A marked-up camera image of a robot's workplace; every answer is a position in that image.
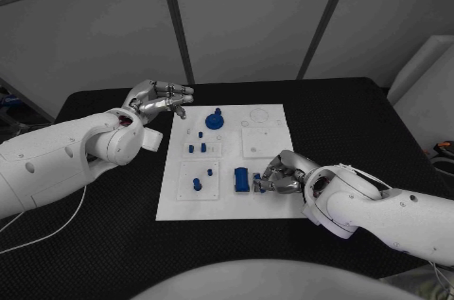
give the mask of black textured tablecloth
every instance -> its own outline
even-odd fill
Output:
[[[375,83],[366,78],[220,83],[193,86],[193,105],[284,104],[295,152],[320,165],[352,164],[396,188],[448,197],[441,178]],[[120,107],[128,89],[71,95],[58,122]],[[305,219],[154,221],[171,113],[148,127],[164,134],[157,153],[101,175],[86,188],[66,229],[0,255],[0,298],[128,298],[210,263],[292,259],[373,278],[425,261],[389,249],[359,229],[349,240]],[[29,211],[0,234],[0,249],[53,232],[71,217],[81,191]]]

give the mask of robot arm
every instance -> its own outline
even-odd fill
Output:
[[[454,201],[378,188],[344,165],[320,167],[284,150],[255,184],[281,193],[303,192],[303,214],[347,239],[360,226],[398,251],[454,265]]]
[[[186,118],[181,103],[194,90],[145,80],[121,108],[52,125],[0,145],[0,219],[55,202],[99,175],[125,165],[140,148],[157,151],[161,134],[144,128],[170,110]],[[95,156],[88,161],[86,154]]]

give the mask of small blue piece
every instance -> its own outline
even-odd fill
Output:
[[[249,191],[248,169],[245,167],[238,167],[235,169],[235,191],[236,192]]]
[[[254,180],[259,180],[259,173],[255,173]]]
[[[200,191],[202,190],[200,180],[197,178],[194,178],[192,182],[194,184],[194,190]]]
[[[206,117],[206,120],[205,120],[205,124],[206,124],[206,127],[209,129],[219,129],[222,127],[222,125],[225,124],[225,119],[223,117],[220,116],[222,112],[220,112],[220,108],[216,108],[216,111],[213,114],[210,114],[207,117]]]

